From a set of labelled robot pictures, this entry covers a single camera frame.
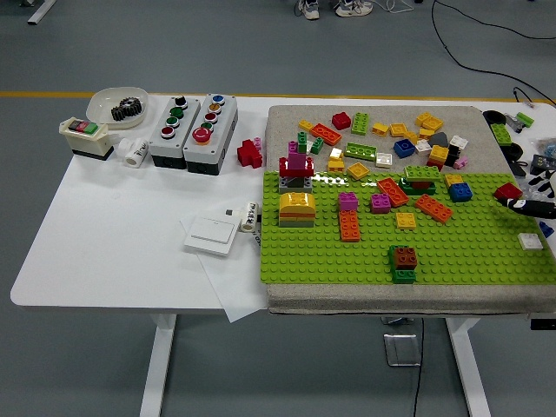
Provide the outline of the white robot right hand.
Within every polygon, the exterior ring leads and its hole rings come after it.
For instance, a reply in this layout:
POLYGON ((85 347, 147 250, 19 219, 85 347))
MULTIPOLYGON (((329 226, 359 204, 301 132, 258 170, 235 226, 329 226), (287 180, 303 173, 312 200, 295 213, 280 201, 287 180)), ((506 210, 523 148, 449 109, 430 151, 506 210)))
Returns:
POLYGON ((540 201, 522 198, 498 198, 497 201, 504 207, 511 209, 519 215, 531 216, 540 219, 555 219, 555 171, 548 170, 536 175, 528 183, 535 187, 538 193, 549 190, 547 195, 551 201, 540 201))

